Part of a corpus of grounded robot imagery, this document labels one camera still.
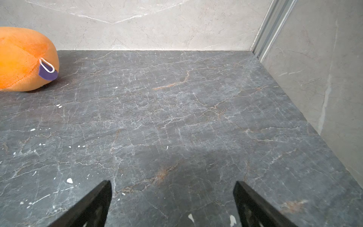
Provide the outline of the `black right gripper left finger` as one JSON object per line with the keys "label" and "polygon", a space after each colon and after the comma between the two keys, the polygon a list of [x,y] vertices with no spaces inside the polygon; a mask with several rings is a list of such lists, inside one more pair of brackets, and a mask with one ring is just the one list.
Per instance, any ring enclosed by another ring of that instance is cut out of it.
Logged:
{"label": "black right gripper left finger", "polygon": [[111,200],[111,182],[104,180],[50,227],[104,227]]}

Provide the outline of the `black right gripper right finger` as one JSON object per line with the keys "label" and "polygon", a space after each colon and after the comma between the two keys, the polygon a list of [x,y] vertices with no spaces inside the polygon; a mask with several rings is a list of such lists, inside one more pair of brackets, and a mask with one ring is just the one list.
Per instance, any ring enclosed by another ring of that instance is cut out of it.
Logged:
{"label": "black right gripper right finger", "polygon": [[235,183],[233,197],[243,227],[297,227],[246,182]]}

